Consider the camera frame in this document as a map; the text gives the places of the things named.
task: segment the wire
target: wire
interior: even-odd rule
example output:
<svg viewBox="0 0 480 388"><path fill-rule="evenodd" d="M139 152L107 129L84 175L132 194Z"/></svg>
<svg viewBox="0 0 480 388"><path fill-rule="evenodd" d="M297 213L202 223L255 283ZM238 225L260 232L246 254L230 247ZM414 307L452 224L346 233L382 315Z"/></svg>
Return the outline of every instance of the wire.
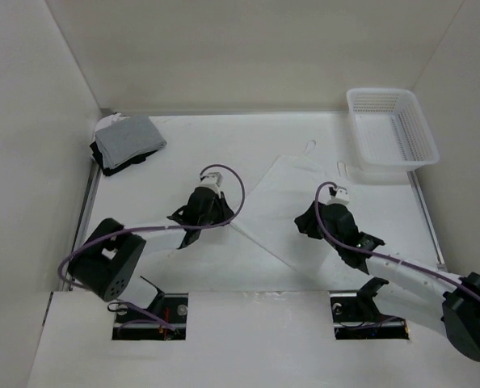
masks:
<svg viewBox="0 0 480 388"><path fill-rule="evenodd" d="M141 313L141 314L143 314L144 316L149 317L151 320L159 323L159 326L164 326L164 327L166 327L166 328L168 328L168 329L170 329L170 330L175 330L175 326L174 326L174 325L172 325L172 324L170 324L170 323L168 323L168 322L166 322L166 321L163 321L163 320L162 320L161 318L159 318L157 315L154 315L154 314L150 313L149 311L144 310L144 309L142 309L141 307L136 306L134 303L131 303L131 302L120 302L120 305L123 305L123 306L127 307L127 308L130 309L130 310L137 311L138 313Z"/></svg>
<svg viewBox="0 0 480 388"><path fill-rule="evenodd" d="M347 325L343 325L341 322L339 322L339 325L342 326L342 327L345 327L347 329L358 329L359 327L362 327L363 325L366 324L366 321L363 321L361 324L359 325L355 325L355 326L347 326Z"/></svg>
<svg viewBox="0 0 480 388"><path fill-rule="evenodd" d="M153 320L152 319L133 319L132 321L127 321L125 323L122 323L119 327L118 327L118 330L116 330L116 334L121 338L121 330L128 326L128 325L132 325L134 323L152 323Z"/></svg>
<svg viewBox="0 0 480 388"><path fill-rule="evenodd" d="M399 317L389 317L389 318L386 318L384 319L383 321L380 321L378 323L372 323L370 325L365 325L365 326L361 326L361 327L357 327L357 329L373 329L374 327L381 327L384 323L387 323L387 322L391 322L391 321L394 321L395 319L399 319Z"/></svg>
<svg viewBox="0 0 480 388"><path fill-rule="evenodd" d="M142 226L142 227L137 227L137 228L122 229L122 230L118 230L118 231L110 233L110 234L105 234L104 236L95 238L94 240L91 240L91 241L85 243L84 245L79 247L77 250L71 252L71 254L69 254L65 259L63 259L61 261L61 263L59 264L59 267L57 269L57 275L61 278L61 280L63 280L68 285L71 285L73 287L79 287L80 289L88 289L85 285L81 285L79 283L76 283L76 282L68 279L64 275L64 266L66 266L67 263L69 261L71 261L75 256L80 255L86 249L91 248L95 245L98 245L103 241L107 241L108 239L111 239L111 238L116 237L116 236L121 236L122 234L141 233L141 232L160 232L160 231L163 231L163 230L177 230L177 229L206 230L206 229L218 228L218 227L225 226L225 225L231 223L232 220L235 219L237 217L237 215L240 213L240 211L243 208L244 203L246 202L246 188L244 186L242 178L240 178L240 175L235 170L233 170L231 167L228 167L228 166L223 165L223 164L211 164L211 165L205 167L200 172L200 174L203 175L207 170L209 170L210 168L214 168L214 167L220 167L220 168L223 168L223 169L229 171L231 174L234 175L234 177L240 183L240 189L242 190L242 200L240 201L240 205L238 206L238 209L237 209L236 213L233 214L233 216L231 218L229 218L229 219L227 219L223 222L220 222L218 224L215 224L215 225L205 225L205 226L194 226L194 225Z"/></svg>
<svg viewBox="0 0 480 388"><path fill-rule="evenodd" d="M430 269L427 269L427 268L422 268L418 265L415 265L413 263L409 263L408 261L405 261L403 259L397 259L396 257L393 257L391 255L383 255L382 253L378 253L378 252L373 252L373 251L368 251L368 250L365 250L365 249L360 249L360 248L356 248L356 247L352 247L350 245L347 245L343 242L340 242L337 238L335 238L334 236L332 236L330 234L330 232L328 232L328 230L326 229L326 227L324 226L324 223L322 222L322 219L321 219L321 214L319 212L319 194L321 194L321 190L322 188L324 188L325 186L332 186L334 189L337 188L337 185L334 183L334 182L324 182L324 183L321 183L317 189L317 191L315 192L315 199L314 199L314 207L315 207L315 217L317 218L318 220L318 224L319 224L319 227L321 228L322 232L325 234L325 239L326 240L329 240L331 242L333 242L334 244L342 247L342 248L345 248L345 249L348 249L350 251L354 251L354 252L357 252L357 253L362 253L364 255L370 255L370 256L376 256L376 257L380 257L381 259L386 259L388 261L391 261L393 263L396 263L396 264L401 264L405 267L408 267L408 268L412 268L414 269L415 271L418 271L418 272L422 272L422 273L426 273L428 275L431 275L431 276L434 276L435 278L437 279L441 279L441 280L444 280L446 281L447 283L453 285L454 287L457 287L459 290L461 290L463 293L469 295L470 297L472 297L473 299L475 299L477 302L480 303L480 296L477 295L474 291L472 291L471 289L469 289L468 287L465 287L464 285L460 284L460 283L457 283L456 281L450 279L449 277L446 277L446 276L443 276L441 275L440 273L436 272L436 271L432 271Z"/></svg>
<svg viewBox="0 0 480 388"><path fill-rule="evenodd" d="M126 313L128 309L126 307L120 308L121 304L122 303L120 301L111 302L107 305L107 311L109 311L110 313Z"/></svg>

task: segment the folded gray towel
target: folded gray towel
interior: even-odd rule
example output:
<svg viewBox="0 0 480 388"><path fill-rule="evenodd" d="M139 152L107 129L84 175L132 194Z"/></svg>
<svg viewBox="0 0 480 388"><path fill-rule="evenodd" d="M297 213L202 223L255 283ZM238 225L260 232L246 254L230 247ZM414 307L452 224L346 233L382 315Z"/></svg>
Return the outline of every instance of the folded gray towel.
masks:
<svg viewBox="0 0 480 388"><path fill-rule="evenodd" d="M166 141L148 116L133 116L95 134L103 167L115 169L137 155L157 151Z"/></svg>

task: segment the white cloth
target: white cloth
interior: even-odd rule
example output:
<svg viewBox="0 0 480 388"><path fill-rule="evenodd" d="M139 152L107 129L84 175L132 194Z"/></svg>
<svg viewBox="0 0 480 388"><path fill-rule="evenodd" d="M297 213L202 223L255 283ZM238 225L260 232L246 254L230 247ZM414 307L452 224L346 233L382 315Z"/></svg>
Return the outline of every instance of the white cloth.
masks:
<svg viewBox="0 0 480 388"><path fill-rule="evenodd" d="M99 131L100 129L107 128L108 126L113 125L118 121L122 121L125 119L128 119L128 117L122 115L121 113L115 113L114 115L106 116L103 119L100 119L100 121L96 123L95 130L93 131L93 139L91 140L91 143L95 141L95 135L97 131Z"/></svg>
<svg viewBox="0 0 480 388"><path fill-rule="evenodd" d="M132 116L109 125L95 132L95 141L102 154L103 167L109 169L166 146L162 134L147 115Z"/></svg>
<svg viewBox="0 0 480 388"><path fill-rule="evenodd" d="M294 223L312 204L326 179L321 166L305 156L280 156L246 198L232 226L292 269L314 277L331 246L300 234ZM329 198L324 190L323 201Z"/></svg>

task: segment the rectangular opening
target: rectangular opening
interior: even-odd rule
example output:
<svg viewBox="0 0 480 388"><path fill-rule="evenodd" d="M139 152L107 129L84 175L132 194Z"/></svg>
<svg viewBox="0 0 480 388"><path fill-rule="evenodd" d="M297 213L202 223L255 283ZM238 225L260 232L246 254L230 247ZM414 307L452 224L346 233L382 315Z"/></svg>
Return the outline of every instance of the rectangular opening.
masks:
<svg viewBox="0 0 480 388"><path fill-rule="evenodd" d="M408 340L405 319L369 314L356 292L331 293L331 314L337 340Z"/></svg>
<svg viewBox="0 0 480 388"><path fill-rule="evenodd" d="M187 293L165 294L160 305L150 312L174 325L175 331L160 327L155 321L148 322L149 319L137 311L127 310L126 312L115 313L112 339L117 341L176 341L186 339Z"/></svg>

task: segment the white connector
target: white connector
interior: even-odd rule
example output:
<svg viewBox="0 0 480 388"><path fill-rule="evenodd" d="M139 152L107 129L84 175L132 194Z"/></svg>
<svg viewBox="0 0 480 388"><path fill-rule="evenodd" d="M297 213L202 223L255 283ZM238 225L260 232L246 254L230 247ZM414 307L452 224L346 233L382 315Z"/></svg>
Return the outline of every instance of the white connector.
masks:
<svg viewBox="0 0 480 388"><path fill-rule="evenodd" d="M341 204L346 206L350 203L350 196L347 193L347 189L341 186L337 187L337 191L335 192L335 196L332 196L331 199L328 201L328 205L330 204Z"/></svg>
<svg viewBox="0 0 480 388"><path fill-rule="evenodd" d="M222 175L220 172L210 172L209 174L202 175L200 177L200 185L201 187L211 188L215 193L219 193L222 183Z"/></svg>

